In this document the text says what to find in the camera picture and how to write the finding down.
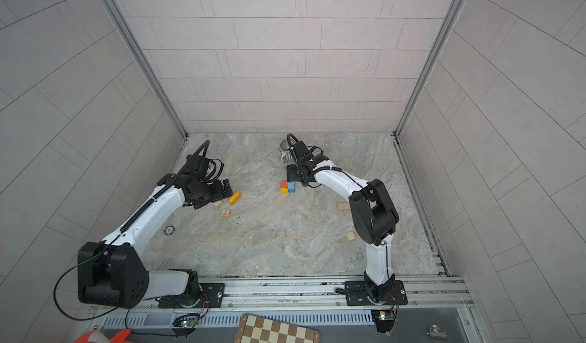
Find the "marble floor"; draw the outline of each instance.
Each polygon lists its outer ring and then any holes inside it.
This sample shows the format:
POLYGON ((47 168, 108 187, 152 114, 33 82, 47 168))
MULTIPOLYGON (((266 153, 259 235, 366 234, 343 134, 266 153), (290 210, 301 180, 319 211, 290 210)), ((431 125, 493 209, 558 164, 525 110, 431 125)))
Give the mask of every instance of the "marble floor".
MULTIPOLYGON (((389 134, 295 133, 306 145, 324 149, 337 166, 354 176, 385 183, 400 221, 392 242, 396 274, 436 274, 429 243, 397 152, 389 134)), ((208 158, 225 163, 221 179, 230 179, 242 197, 220 209, 182 207, 143 253, 149 270, 190 268, 213 275, 358 275, 366 268, 365 243, 348 242, 350 211, 337 210, 342 199, 326 186, 282 195, 285 167, 279 157, 282 133, 191 134, 178 168, 203 141, 208 158), (221 209, 231 210, 221 217, 221 209)))

